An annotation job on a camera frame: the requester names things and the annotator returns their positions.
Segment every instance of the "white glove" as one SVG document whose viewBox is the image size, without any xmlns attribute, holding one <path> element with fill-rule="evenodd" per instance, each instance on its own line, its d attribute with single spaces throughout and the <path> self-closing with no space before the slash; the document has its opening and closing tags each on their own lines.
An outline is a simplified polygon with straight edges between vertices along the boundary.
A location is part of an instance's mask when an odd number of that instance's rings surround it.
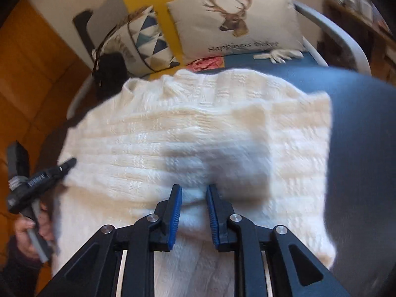
<svg viewBox="0 0 396 297">
<path fill-rule="evenodd" d="M 269 59 L 273 64 L 277 62 L 280 64 L 285 64 L 284 59 L 292 60 L 291 57 L 302 59 L 304 56 L 298 50 L 284 50 L 284 49 L 275 49 L 270 53 L 261 53 L 253 55 L 254 59 Z"/>
</svg>

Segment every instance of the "blue upholstery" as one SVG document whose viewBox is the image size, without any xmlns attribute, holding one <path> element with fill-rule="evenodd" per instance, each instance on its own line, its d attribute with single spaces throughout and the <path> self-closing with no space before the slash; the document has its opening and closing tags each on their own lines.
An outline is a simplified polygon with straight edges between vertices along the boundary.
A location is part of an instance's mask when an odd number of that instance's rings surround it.
<svg viewBox="0 0 396 297">
<path fill-rule="evenodd" d="M 273 64 L 269 59 L 253 59 L 254 53 L 231 54 L 224 57 L 225 68 L 249 68 L 253 65 L 260 65 L 262 68 L 269 66 L 318 66 L 316 60 L 309 52 L 303 52 L 303 59 L 285 60 L 285 64 Z"/>
</svg>

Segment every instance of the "cushion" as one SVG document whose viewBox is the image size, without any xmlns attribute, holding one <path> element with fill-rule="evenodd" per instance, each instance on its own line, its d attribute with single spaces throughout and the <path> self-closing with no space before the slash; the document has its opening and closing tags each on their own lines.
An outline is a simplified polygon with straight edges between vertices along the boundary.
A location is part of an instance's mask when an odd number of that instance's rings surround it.
<svg viewBox="0 0 396 297">
<path fill-rule="evenodd" d="M 184 63 L 269 49 L 303 51 L 292 0 L 174 0 Z"/>
<path fill-rule="evenodd" d="M 122 21 L 104 42 L 102 54 L 120 52 L 131 77 L 143 77 L 153 72 L 178 66 L 153 6 L 142 8 Z"/>
</svg>

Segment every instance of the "sweater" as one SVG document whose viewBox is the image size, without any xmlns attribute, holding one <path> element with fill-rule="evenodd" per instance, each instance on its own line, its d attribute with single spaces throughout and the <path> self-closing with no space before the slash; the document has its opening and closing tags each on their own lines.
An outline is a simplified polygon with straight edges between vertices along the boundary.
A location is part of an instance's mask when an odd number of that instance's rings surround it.
<svg viewBox="0 0 396 297">
<path fill-rule="evenodd" d="M 233 258 L 211 243 L 205 189 L 216 183 L 259 226 L 287 226 L 330 267 L 323 220 L 331 131 L 326 93 L 253 70 L 178 71 L 122 91 L 69 129 L 77 158 L 56 198 L 56 273 L 103 224 L 122 227 L 183 188 L 177 240 L 156 253 L 156 296 L 232 296 Z"/>
</svg>

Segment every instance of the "metal screw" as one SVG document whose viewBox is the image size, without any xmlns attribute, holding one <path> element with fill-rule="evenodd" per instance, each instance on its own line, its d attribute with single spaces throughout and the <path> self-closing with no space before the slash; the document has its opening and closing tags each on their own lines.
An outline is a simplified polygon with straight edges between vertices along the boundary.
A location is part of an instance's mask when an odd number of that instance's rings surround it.
<svg viewBox="0 0 396 297">
<path fill-rule="evenodd" d="M 242 220 L 242 217 L 239 214 L 231 214 L 230 220 L 234 222 L 239 222 Z"/>
<path fill-rule="evenodd" d="M 276 232 L 278 232 L 279 234 L 286 234 L 288 231 L 288 228 L 286 228 L 285 226 L 277 226 L 275 228 Z"/>
<path fill-rule="evenodd" d="M 107 225 L 101 227 L 100 231 L 102 231 L 102 233 L 104 233 L 104 234 L 108 234 L 113 231 L 113 226 L 107 224 Z"/>
<path fill-rule="evenodd" d="M 156 214 L 149 214 L 147 216 L 147 221 L 148 222 L 157 222 L 159 219 L 159 216 L 157 216 Z"/>
</svg>

